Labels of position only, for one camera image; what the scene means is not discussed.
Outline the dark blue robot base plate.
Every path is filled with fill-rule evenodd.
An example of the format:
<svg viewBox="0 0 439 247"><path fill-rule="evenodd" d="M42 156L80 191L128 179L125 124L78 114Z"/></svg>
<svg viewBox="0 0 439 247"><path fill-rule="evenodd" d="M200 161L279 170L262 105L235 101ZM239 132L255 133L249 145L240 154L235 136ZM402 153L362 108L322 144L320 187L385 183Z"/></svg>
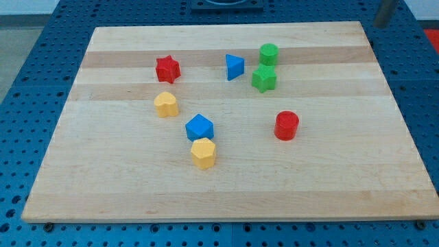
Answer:
<svg viewBox="0 0 439 247"><path fill-rule="evenodd" d="M263 10L264 0L189 0L193 12Z"/></svg>

